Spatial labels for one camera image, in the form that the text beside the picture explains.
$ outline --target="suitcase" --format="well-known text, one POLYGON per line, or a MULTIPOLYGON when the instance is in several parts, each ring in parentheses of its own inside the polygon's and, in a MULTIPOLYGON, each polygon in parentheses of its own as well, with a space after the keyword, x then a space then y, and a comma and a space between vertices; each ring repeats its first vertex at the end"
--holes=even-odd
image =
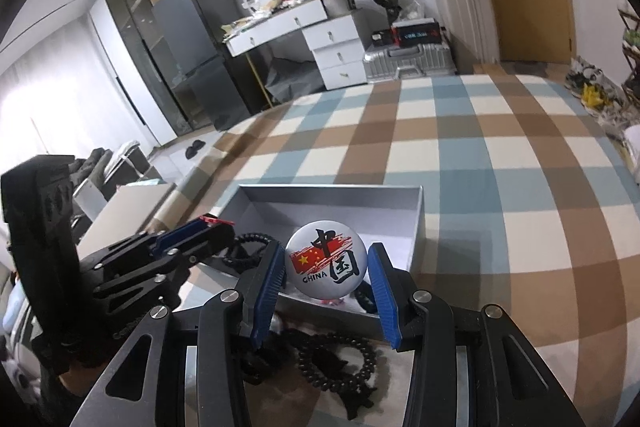
POLYGON ((396 44, 381 48, 371 46, 362 63, 370 83, 456 73, 451 50, 444 42, 416 44, 411 48, 401 48, 396 44))
POLYGON ((449 33, 458 71, 500 62, 500 44, 491 0, 436 0, 440 22, 449 33))

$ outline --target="white curtain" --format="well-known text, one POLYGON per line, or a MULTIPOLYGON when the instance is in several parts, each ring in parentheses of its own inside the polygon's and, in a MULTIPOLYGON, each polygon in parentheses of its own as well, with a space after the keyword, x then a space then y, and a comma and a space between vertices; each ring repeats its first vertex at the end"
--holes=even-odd
MULTIPOLYGON (((0 173, 36 154, 87 158, 94 148, 151 144, 103 62, 83 16, 37 44, 0 76, 0 173)), ((6 235, 0 222, 0 242, 6 235)))

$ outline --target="checkered bedspread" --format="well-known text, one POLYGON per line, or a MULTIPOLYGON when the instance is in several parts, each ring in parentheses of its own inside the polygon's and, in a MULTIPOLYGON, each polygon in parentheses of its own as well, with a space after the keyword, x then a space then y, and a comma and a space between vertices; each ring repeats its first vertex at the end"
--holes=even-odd
POLYGON ((422 185, 418 286, 503 306, 590 426, 638 392, 640 190, 564 87, 472 75, 307 96, 223 135, 154 226, 251 183, 422 185))

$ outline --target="metal screw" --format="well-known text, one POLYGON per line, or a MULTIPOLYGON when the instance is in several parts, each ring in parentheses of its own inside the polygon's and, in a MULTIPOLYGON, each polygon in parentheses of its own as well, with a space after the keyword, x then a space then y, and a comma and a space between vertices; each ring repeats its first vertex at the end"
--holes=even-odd
POLYGON ((426 304, 427 302, 431 301, 431 294, 425 290, 418 290, 414 293, 414 301, 426 304))
POLYGON ((484 309, 484 313, 486 313, 487 317, 491 317, 492 319, 499 319, 500 317, 502 317, 502 308, 500 308, 500 306, 491 304, 484 309))
POLYGON ((162 319, 166 317, 166 314, 169 312, 169 309, 166 306, 154 306, 151 308, 149 314, 152 319, 162 319))
POLYGON ((240 294, 236 290, 225 290, 220 294, 220 300, 223 302, 234 302, 238 300, 240 294))

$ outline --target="white desk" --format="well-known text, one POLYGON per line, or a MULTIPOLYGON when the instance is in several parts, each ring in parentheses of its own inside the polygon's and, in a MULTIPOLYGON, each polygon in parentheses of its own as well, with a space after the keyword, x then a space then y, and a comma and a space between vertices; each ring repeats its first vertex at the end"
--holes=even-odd
POLYGON ((371 34, 363 13, 354 10, 330 18, 323 0, 309 0, 265 19, 230 38, 226 47, 237 57, 301 29, 327 89, 367 82, 362 57, 369 47, 371 34))

